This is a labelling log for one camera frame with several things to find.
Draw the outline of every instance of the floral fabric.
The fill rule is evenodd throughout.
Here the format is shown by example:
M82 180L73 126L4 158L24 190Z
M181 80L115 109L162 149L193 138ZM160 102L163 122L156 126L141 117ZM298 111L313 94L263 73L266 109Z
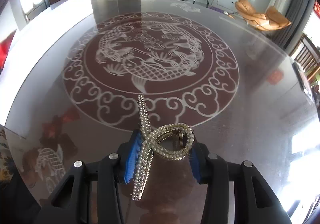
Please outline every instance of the floral fabric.
M4 128L0 125L0 181L10 181L15 167Z

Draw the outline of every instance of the brown table surface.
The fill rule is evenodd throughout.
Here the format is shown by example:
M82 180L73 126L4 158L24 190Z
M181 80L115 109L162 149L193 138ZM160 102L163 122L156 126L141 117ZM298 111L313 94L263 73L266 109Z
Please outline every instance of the brown table surface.
M188 123L209 151L252 161L284 209L319 194L316 107L275 44L245 23L174 0L92 6L30 72L6 121L14 161L38 202L75 161L101 160L129 139L139 93L154 127ZM200 223L206 185L186 159L155 156L142 200L133 202L131 191L120 187L128 224Z

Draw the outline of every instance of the tan leather chair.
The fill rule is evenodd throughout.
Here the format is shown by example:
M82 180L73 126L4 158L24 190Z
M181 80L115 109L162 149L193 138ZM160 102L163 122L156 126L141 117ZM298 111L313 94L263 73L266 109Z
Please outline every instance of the tan leather chair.
M239 0L235 6L248 24L262 31L279 30L291 24L291 21L273 6L270 6L266 13L258 13L248 0Z

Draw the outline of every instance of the glossy table top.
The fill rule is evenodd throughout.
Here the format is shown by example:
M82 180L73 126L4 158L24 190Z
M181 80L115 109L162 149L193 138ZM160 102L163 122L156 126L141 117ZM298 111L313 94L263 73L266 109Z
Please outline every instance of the glossy table top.
M188 123L210 152L252 161L285 210L319 194L316 107L270 40L176 0L92 0L92 8L44 51L5 122L15 163L40 203L75 161L101 160L130 138L138 94L153 127ZM200 223L206 186L188 160L155 156L143 199L131 202L131 191L120 188L127 223Z

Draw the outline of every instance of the curtain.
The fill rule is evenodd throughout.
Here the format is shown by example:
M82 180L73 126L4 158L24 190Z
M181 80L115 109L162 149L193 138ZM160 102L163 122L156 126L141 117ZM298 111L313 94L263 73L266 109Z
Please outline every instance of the curtain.
M292 24L284 29L278 30L274 33L272 40L282 49L286 49L296 33L301 33L301 23L306 16L309 18L311 12L307 6L311 0L292 0L289 9L286 13L286 18Z

